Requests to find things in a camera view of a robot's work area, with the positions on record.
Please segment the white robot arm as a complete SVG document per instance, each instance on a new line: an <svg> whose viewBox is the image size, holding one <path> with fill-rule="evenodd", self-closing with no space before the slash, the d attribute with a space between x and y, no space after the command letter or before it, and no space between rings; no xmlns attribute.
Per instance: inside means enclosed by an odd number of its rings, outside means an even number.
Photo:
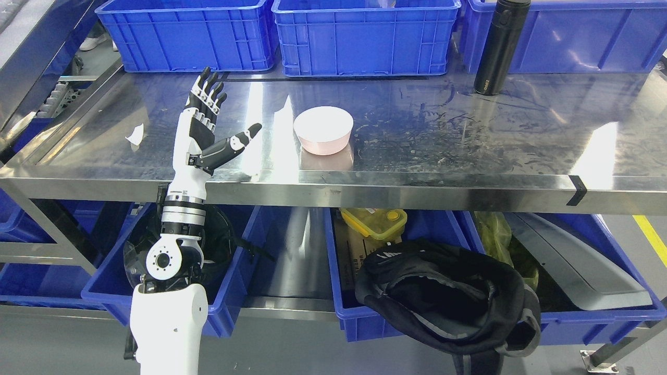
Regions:
<svg viewBox="0 0 667 375"><path fill-rule="evenodd" d="M141 374L197 374L208 304L200 197L163 192L124 249L133 287L127 358Z"/></svg>

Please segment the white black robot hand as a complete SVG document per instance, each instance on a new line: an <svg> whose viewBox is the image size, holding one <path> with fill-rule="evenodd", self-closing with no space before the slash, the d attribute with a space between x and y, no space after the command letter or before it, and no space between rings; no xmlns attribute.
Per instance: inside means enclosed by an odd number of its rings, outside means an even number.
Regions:
<svg viewBox="0 0 667 375"><path fill-rule="evenodd" d="M167 197L186 202L206 200L206 183L215 169L240 156L262 129L255 123L247 130L215 140L215 126L227 94L218 73L205 67L190 88L179 119L174 142L173 169Z"/></svg>

